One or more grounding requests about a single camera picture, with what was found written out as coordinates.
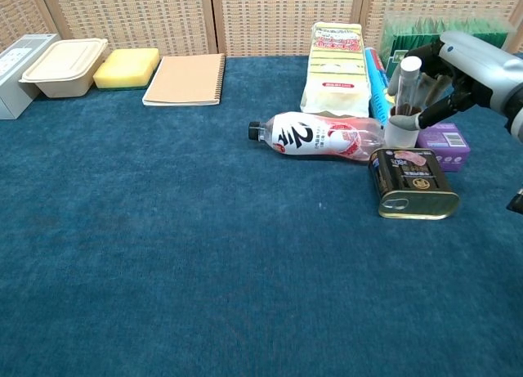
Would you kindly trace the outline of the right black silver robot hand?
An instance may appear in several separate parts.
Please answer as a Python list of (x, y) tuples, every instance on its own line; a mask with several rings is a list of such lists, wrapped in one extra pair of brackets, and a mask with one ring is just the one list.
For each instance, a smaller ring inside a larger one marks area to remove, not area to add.
[(432, 43), (409, 50), (432, 87), (425, 109), (395, 114), (391, 123), (404, 130), (422, 130), (472, 108), (489, 108), (507, 119), (505, 128), (522, 139), (522, 59), (470, 34), (445, 31)]

